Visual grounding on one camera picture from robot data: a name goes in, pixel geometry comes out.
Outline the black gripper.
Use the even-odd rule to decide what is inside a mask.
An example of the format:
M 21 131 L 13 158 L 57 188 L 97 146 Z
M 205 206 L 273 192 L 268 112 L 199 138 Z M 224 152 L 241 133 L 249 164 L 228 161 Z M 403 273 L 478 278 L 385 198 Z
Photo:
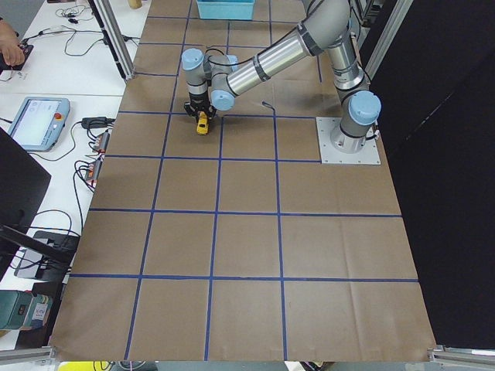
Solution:
M 207 122 L 210 124 L 216 115 L 217 109 L 211 104 L 208 92 L 201 94 L 189 93 L 189 101 L 183 105 L 185 112 L 193 117 L 195 122 L 199 122 L 198 113 L 200 111 L 205 112 L 208 115 Z

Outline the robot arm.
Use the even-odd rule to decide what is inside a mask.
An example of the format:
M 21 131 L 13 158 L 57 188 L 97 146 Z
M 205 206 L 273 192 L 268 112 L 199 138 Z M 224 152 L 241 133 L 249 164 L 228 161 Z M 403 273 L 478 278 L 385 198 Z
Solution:
M 333 147 L 343 153 L 362 150 L 381 113 L 381 101 L 370 92 L 367 74 L 350 36 L 351 6 L 343 0 L 306 1 L 306 17 L 278 41 L 242 62 L 233 55 L 214 56 L 200 49 L 181 55 L 189 100 L 185 112 L 207 124 L 218 111 L 229 111 L 245 92 L 307 57 L 327 53 L 343 116 L 331 131 Z

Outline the person's hand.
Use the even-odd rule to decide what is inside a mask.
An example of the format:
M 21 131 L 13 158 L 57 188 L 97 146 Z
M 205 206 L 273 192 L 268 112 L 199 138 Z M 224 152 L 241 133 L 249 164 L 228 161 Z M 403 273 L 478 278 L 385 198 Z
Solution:
M 16 31 L 3 19 L 0 20 L 1 54 L 7 66 L 19 66 L 25 62 L 25 54 L 19 46 Z

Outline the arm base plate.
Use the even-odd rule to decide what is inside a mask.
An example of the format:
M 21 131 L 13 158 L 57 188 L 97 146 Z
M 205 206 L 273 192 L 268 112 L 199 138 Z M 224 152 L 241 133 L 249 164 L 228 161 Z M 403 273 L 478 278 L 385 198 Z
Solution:
M 324 165 L 380 165 L 372 128 L 362 138 L 341 131 L 340 117 L 316 117 L 321 163 Z

